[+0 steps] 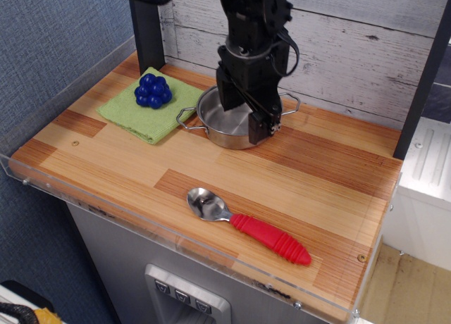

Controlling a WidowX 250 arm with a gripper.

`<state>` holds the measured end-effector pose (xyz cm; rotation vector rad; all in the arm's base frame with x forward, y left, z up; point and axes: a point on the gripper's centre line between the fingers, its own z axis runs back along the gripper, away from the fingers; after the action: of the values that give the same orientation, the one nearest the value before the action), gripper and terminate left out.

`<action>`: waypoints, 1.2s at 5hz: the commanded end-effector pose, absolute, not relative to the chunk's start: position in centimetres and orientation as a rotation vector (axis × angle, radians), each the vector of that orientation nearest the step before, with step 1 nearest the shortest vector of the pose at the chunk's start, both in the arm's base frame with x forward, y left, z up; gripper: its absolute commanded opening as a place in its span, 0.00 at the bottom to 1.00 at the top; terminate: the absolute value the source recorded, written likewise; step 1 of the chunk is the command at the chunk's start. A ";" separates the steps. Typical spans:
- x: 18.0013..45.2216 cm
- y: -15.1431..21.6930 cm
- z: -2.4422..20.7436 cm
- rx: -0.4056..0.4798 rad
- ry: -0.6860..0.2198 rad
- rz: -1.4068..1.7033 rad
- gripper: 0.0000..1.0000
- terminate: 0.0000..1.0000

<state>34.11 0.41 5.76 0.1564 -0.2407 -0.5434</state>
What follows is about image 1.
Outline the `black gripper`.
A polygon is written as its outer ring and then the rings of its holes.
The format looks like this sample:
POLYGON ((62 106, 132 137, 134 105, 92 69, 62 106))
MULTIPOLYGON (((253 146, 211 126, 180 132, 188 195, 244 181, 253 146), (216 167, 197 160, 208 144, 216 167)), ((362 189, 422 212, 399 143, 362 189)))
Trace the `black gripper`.
POLYGON ((247 104, 249 142, 258 144, 280 127, 282 104, 278 84, 288 66, 289 44, 277 42, 267 54, 238 57, 226 46, 218 48, 216 82, 224 111, 247 104))

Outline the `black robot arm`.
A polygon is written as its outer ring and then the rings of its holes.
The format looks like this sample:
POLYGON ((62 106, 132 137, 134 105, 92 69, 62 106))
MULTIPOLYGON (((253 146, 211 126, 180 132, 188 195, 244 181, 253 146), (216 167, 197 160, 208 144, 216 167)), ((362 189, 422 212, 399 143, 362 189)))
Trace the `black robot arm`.
POLYGON ((278 84, 295 68, 289 52, 298 47, 285 28, 292 19, 288 0, 221 0, 228 36, 218 48, 216 83, 225 110, 247 104, 251 144, 272 136, 281 124, 278 84))

